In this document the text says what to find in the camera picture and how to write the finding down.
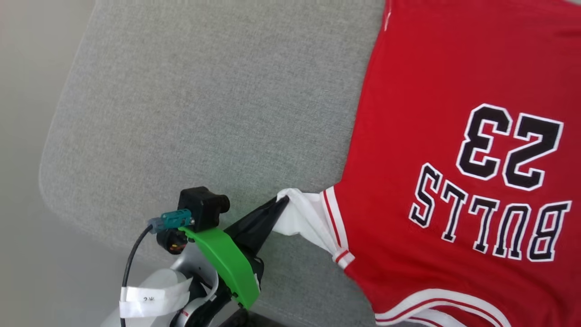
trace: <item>robotic arm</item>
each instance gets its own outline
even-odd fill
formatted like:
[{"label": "robotic arm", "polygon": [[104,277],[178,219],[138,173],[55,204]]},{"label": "robotic arm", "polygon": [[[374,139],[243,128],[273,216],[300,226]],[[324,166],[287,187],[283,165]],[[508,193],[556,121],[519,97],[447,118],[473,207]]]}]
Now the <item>robotic arm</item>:
[{"label": "robotic arm", "polygon": [[[179,257],[139,287],[122,288],[122,310],[111,313],[101,327],[120,326],[120,316],[130,327],[244,326],[264,274],[258,252],[288,201],[273,198],[222,231],[217,226],[220,213],[229,210],[228,198],[205,187],[183,190],[178,210],[151,219],[148,225],[157,234],[157,243]],[[144,294],[159,294],[165,300]],[[180,308],[156,315],[154,308],[167,305],[163,301],[168,298]]]}]

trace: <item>gray fabric surface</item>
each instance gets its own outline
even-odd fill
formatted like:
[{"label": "gray fabric surface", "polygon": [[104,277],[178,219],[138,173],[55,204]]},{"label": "gray fabric surface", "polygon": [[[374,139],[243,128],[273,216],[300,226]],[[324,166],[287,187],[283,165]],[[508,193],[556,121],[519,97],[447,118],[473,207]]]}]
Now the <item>gray fabric surface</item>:
[{"label": "gray fabric surface", "polygon": [[[224,227],[282,188],[336,183],[382,11],[382,0],[98,2],[42,157],[44,200],[128,252],[188,187],[231,199]],[[173,261],[154,237],[139,253]],[[274,234],[261,256],[259,308],[289,325],[374,325],[326,252]]]}]

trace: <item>gray floor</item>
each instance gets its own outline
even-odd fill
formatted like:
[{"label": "gray floor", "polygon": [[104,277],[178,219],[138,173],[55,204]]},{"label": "gray floor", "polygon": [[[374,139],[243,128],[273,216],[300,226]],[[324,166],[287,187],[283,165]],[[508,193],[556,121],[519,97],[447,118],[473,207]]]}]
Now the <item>gray floor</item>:
[{"label": "gray floor", "polygon": [[[93,4],[0,0],[0,326],[98,326],[118,301],[127,253],[59,224],[37,182]],[[132,278],[151,270],[137,263]]]}]

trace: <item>red stripe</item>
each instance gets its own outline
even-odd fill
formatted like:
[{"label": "red stripe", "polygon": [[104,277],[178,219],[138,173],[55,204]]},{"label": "red stripe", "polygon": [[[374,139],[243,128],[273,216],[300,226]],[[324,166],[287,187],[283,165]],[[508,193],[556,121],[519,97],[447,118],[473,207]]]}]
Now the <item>red stripe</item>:
[{"label": "red stripe", "polygon": [[425,322],[429,322],[430,324],[436,326],[436,327],[444,327],[440,324],[437,324],[436,322],[433,322],[431,320],[425,319],[425,318],[418,318],[418,317],[409,317],[407,318],[408,320],[419,320],[419,321],[425,321]]},{"label": "red stripe", "polygon": [[339,254],[337,259],[335,259],[335,262],[339,262],[339,260],[341,260],[345,255],[347,255],[347,253],[349,253],[349,251],[345,250],[345,252]]},{"label": "red stripe", "polygon": [[402,313],[400,313],[399,315],[397,315],[397,316],[395,316],[393,318],[390,318],[390,319],[376,319],[376,321],[377,322],[390,322],[390,321],[394,321],[394,320],[399,319],[401,316],[406,315],[408,312],[412,311],[413,309],[416,309],[418,307],[421,307],[424,304],[427,304],[427,303],[430,303],[430,302],[436,302],[436,301],[444,301],[444,302],[448,302],[448,303],[458,304],[458,305],[461,305],[463,307],[468,307],[468,308],[471,308],[471,309],[480,311],[483,314],[487,315],[489,318],[492,318],[495,322],[498,323],[499,326],[503,326],[503,324],[498,319],[496,319],[496,317],[494,317],[493,315],[489,314],[488,312],[482,310],[481,308],[476,307],[476,306],[474,306],[472,304],[467,304],[467,303],[460,302],[460,301],[450,300],[449,298],[432,298],[430,300],[426,300],[424,302],[421,302],[421,303],[418,303],[418,304],[414,305],[413,307],[408,308],[407,310],[403,311]]},{"label": "red stripe", "polygon": [[339,240],[339,232],[337,232],[337,226],[335,225],[335,218],[333,218],[333,213],[331,212],[331,207],[329,206],[329,199],[327,199],[327,190],[323,191],[323,196],[325,197],[325,204],[327,205],[327,211],[329,212],[329,217],[331,217],[331,223],[333,224],[333,230],[335,231],[335,238],[337,239],[337,244],[341,247],[341,240]]}]

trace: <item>green bracket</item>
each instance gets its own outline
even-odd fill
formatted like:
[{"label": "green bracket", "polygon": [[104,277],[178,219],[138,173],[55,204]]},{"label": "green bracket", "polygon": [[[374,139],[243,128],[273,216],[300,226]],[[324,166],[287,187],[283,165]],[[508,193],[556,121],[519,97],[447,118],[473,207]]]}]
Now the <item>green bracket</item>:
[{"label": "green bracket", "polygon": [[250,309],[260,290],[250,263],[230,236],[218,228],[199,233],[194,233],[187,227],[180,227],[178,230],[196,241],[206,259],[230,288],[236,301]]}]

